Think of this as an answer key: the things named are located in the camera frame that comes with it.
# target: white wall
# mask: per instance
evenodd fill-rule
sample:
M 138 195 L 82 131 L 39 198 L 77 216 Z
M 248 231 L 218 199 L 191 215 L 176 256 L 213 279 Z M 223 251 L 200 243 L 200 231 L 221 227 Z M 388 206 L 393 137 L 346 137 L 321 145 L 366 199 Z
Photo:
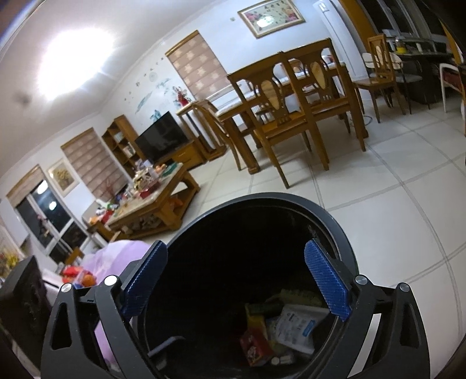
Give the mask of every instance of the white wall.
M 177 108 L 173 103 L 174 94 L 170 88 L 180 86 L 186 89 L 186 86 L 165 57 L 165 52 L 194 30 L 201 33 L 227 72 L 234 72 L 280 50 L 286 51 L 330 37 L 312 6 L 314 1 L 294 0 L 306 22 L 256 39 L 238 15 L 239 10 L 253 3 L 251 0 L 227 0 L 217 3 L 210 10 L 204 10 L 186 25 L 170 33 L 161 43 L 154 45 L 127 73 L 103 107 L 102 116 L 106 120 L 112 120 L 125 114 L 138 133 L 142 133 L 152 124 L 150 116 L 156 109 L 162 114 L 170 111 L 177 119 Z M 153 77 L 154 72 L 158 78 L 151 82 L 150 77 Z M 160 83 L 167 79 L 169 81 L 165 88 L 168 92 L 165 93 L 164 88 L 157 88 L 157 85 L 160 87 Z M 149 93 L 149 99 L 137 112 L 138 104 Z
M 5 199 L 11 188 L 13 188 L 13 186 L 36 164 L 39 164 L 44 173 L 46 173 L 47 169 L 55 162 L 61 158 L 65 158 L 65 155 L 60 148 L 61 145 L 91 127 L 95 129 L 98 135 L 102 135 L 108 125 L 109 124 L 105 122 L 100 115 L 92 115 L 68 126 L 60 133 L 57 133 L 53 138 L 39 145 L 36 149 L 26 154 L 26 156 L 24 156 L 0 178 L 0 199 Z M 75 176 L 79 179 L 79 184 L 69 194 L 61 199 L 64 201 L 71 213 L 76 217 L 78 222 L 80 222 L 81 215 L 92 204 L 95 198 L 76 173 Z M 4 222 L 8 229 L 8 220 L 4 219 Z M 10 228 L 12 225 L 18 227 L 18 223 L 12 222 L 10 224 Z M 55 262 L 49 257 L 44 256 L 33 243 L 28 244 L 28 250 L 31 254 L 38 257 L 38 262 L 41 268 L 55 270 Z

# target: purple cloth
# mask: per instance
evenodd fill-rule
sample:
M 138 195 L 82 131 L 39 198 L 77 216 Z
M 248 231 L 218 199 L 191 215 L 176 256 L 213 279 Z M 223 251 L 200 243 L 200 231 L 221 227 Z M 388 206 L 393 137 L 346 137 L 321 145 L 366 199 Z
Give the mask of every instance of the purple cloth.
M 130 262 L 141 259 L 149 248 L 150 245 L 142 241 L 112 242 L 96 252 L 91 259 L 85 260 L 82 267 L 92 272 L 99 284 L 109 275 L 120 275 Z M 104 359 L 113 367 L 117 366 L 101 323 L 94 332 Z

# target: ceiling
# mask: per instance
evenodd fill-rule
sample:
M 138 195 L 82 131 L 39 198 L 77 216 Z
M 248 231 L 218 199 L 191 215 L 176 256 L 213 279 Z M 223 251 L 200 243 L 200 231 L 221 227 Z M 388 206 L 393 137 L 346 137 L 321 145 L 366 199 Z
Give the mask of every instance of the ceiling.
M 55 133 L 101 109 L 128 69 L 155 42 L 214 0 L 46 0 L 23 24 L 0 61 L 0 177 Z M 46 100 L 37 74 L 60 32 L 100 28 L 115 50 L 80 89 Z

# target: white plastic packet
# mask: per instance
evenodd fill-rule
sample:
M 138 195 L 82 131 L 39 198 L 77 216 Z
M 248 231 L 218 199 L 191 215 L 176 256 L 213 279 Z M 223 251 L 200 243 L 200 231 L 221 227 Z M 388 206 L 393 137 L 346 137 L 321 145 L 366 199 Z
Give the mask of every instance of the white plastic packet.
M 302 353 L 314 353 L 312 330 L 329 314 L 326 308 L 287 304 L 275 329 L 277 342 Z

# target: framed floral painting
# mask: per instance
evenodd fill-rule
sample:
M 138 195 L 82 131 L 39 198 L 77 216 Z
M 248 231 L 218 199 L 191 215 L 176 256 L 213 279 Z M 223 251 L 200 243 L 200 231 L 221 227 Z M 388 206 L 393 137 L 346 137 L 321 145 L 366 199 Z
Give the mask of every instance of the framed floral painting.
M 68 167 L 64 159 L 60 159 L 50 167 L 47 173 L 54 187 L 63 197 L 70 193 L 79 183 L 79 180 L 74 177 L 72 170 Z
M 256 38 L 306 22 L 291 0 L 262 1 L 238 14 Z

